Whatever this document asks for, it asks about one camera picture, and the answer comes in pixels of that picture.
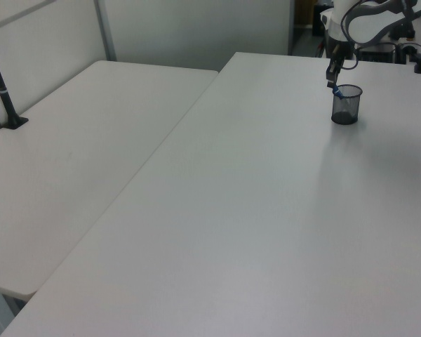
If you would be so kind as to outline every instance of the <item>blue object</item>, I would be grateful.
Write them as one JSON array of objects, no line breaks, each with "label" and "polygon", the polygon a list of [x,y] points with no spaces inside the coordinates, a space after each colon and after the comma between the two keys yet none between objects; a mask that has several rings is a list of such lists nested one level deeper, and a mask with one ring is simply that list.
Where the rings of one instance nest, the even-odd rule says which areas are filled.
[{"label": "blue object", "polygon": [[340,89],[337,86],[334,86],[334,89],[332,89],[332,93],[337,96],[339,99],[343,99],[345,98],[342,94],[342,92],[340,91]]}]

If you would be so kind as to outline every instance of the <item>tabletop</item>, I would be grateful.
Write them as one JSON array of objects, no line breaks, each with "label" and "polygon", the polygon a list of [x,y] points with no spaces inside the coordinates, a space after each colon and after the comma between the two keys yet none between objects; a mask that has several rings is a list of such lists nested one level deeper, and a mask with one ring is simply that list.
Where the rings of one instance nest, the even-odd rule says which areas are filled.
[{"label": "tabletop", "polygon": [[0,130],[0,292],[40,288],[216,74],[97,62]]},{"label": "tabletop", "polygon": [[421,336],[421,75],[327,64],[237,53],[3,337]]}]

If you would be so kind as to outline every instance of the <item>floor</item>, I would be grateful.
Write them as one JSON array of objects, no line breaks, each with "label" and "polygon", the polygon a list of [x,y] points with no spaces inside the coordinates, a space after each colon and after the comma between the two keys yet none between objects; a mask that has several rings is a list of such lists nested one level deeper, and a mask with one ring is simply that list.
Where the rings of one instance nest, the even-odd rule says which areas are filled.
[{"label": "floor", "polygon": [[295,27],[293,30],[292,55],[314,58],[323,37],[313,37],[311,28]]}]

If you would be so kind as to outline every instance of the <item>white robotic arm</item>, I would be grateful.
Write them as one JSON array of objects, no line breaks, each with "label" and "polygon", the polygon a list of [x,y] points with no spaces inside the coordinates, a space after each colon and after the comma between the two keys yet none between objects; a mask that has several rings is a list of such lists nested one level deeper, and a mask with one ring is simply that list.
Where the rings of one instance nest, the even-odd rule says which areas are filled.
[{"label": "white robotic arm", "polygon": [[371,46],[393,27],[421,16],[421,0],[376,1],[334,0],[334,8],[321,14],[325,25],[326,54],[330,66],[328,86],[336,85],[345,59],[351,58],[353,45]]}]

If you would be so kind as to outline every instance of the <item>white wall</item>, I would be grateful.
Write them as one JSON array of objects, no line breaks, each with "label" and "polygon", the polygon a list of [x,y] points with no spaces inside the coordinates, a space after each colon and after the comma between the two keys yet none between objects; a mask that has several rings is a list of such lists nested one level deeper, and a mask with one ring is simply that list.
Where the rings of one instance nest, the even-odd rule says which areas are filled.
[{"label": "white wall", "polygon": [[105,59],[93,0],[57,0],[0,27],[0,70],[18,114]]},{"label": "white wall", "polygon": [[291,0],[100,0],[118,61],[220,71],[236,51],[287,54]]},{"label": "white wall", "polygon": [[0,22],[43,2],[44,0],[0,0]]}]

